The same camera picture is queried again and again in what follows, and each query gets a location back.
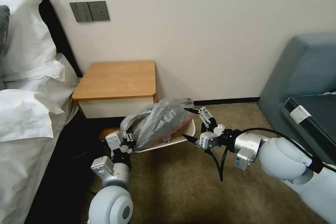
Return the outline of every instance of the plastic bag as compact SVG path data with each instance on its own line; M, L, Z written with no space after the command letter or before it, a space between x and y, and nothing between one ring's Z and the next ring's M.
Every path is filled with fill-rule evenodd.
M126 116L120 129L123 137L131 130L136 140L134 150L145 149L153 142L175 133L192 120L192 115L184 110L192 108L191 99L166 98L150 104L139 113Z

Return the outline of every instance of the electrical outlet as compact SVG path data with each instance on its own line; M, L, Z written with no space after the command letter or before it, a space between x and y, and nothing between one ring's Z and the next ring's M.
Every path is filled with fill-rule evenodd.
M110 20L105 1L88 2L93 21Z

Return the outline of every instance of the white label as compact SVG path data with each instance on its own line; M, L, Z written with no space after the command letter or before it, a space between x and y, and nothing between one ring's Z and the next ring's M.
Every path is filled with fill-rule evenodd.
M297 106L291 113L289 113L289 115L291 116L291 118L294 120L294 122L296 122L296 124L299 124L300 122L302 122L304 119L306 119L307 117L312 116L311 114L309 114L309 112L302 107L301 105Z

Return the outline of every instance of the white wall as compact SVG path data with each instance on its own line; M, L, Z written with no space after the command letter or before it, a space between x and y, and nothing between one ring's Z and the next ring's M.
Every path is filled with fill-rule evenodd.
M111 22L77 23L51 0L82 70L154 59L158 95L257 97L295 34L336 31L336 0L106 0Z

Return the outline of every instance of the black baseboard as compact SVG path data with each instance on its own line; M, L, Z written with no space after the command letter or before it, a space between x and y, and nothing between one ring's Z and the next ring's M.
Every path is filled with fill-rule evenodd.
M260 97L246 97L246 98L233 98L233 99L218 99L218 100L200 100L194 101L195 106L206 106L206 105L218 105L218 104L229 104L229 103L249 103L258 102Z

